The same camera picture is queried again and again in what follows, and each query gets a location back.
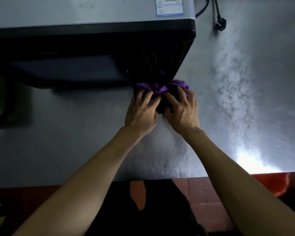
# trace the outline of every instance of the appliance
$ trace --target appliance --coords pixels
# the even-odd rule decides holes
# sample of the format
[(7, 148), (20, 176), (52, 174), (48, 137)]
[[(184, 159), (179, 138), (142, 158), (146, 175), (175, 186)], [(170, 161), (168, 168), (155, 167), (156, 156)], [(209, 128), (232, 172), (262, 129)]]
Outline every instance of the appliance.
[(0, 75), (37, 88), (165, 84), (195, 23), (193, 0), (0, 0)]

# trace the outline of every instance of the forearm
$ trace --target forearm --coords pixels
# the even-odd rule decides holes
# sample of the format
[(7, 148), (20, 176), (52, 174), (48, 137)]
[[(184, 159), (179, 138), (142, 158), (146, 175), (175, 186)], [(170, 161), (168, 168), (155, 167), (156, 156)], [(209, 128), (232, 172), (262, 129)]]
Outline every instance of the forearm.
[(200, 129), (184, 137), (244, 235), (295, 235), (295, 213), (222, 152)]
[(121, 128), (14, 235), (84, 235), (119, 166), (140, 138), (133, 129)]

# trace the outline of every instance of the power cord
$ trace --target power cord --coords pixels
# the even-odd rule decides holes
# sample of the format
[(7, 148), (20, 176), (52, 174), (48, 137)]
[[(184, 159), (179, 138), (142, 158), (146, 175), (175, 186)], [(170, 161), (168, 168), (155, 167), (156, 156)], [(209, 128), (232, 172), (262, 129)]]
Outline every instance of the power cord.
[[(210, 3), (210, 0), (206, 0), (205, 7), (196, 14), (196, 18), (205, 11), (209, 3)], [(217, 4), (217, 0), (214, 0), (214, 3), (215, 3), (216, 13), (217, 13), (217, 22), (215, 23), (215, 28), (219, 31), (224, 31), (226, 28), (226, 20), (222, 18), (220, 15), (220, 10), (219, 10), (219, 5)]]

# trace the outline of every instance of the red object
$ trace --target red object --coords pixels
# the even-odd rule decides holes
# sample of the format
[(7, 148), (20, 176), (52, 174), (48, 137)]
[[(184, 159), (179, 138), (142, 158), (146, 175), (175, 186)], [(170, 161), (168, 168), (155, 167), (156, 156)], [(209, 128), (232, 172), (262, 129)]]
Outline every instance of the red object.
[(255, 174), (252, 176), (277, 197), (283, 195), (289, 187), (289, 172)]

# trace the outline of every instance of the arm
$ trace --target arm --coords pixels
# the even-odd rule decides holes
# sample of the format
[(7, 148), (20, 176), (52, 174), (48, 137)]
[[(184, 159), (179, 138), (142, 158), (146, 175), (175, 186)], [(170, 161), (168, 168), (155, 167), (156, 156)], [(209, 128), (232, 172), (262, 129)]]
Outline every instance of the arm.
[(157, 123), (153, 92), (131, 100), (125, 126), (84, 166), (44, 202), (14, 233), (19, 235), (84, 235), (98, 213), (126, 155)]
[(179, 88), (181, 102), (166, 93), (174, 107), (165, 117), (201, 160), (226, 211), (246, 236), (295, 235), (295, 213), (236, 162), (221, 151), (199, 128), (197, 101)]

